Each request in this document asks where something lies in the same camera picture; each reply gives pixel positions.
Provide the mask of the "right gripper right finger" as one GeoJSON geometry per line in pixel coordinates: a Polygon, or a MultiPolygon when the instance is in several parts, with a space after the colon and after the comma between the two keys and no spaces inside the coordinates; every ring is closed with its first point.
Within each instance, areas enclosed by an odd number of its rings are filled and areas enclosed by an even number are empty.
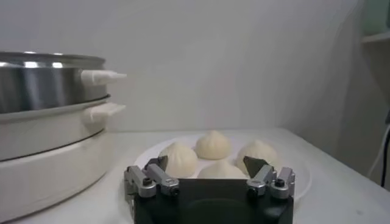
{"type": "Polygon", "coordinates": [[[277,172],[265,160],[249,156],[243,158],[243,163],[250,176],[246,182],[249,197],[258,198],[269,191],[278,200],[294,198],[296,175],[292,168],[282,167],[277,172]]]}

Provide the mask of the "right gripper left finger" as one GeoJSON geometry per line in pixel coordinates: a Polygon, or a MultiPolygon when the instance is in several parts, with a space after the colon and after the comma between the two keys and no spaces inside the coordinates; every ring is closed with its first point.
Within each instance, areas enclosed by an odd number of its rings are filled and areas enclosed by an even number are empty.
{"type": "Polygon", "coordinates": [[[124,171],[125,200],[130,203],[136,196],[152,198],[159,190],[161,194],[176,197],[180,194],[179,180],[166,172],[167,156],[150,159],[141,169],[129,166],[124,171]]]}

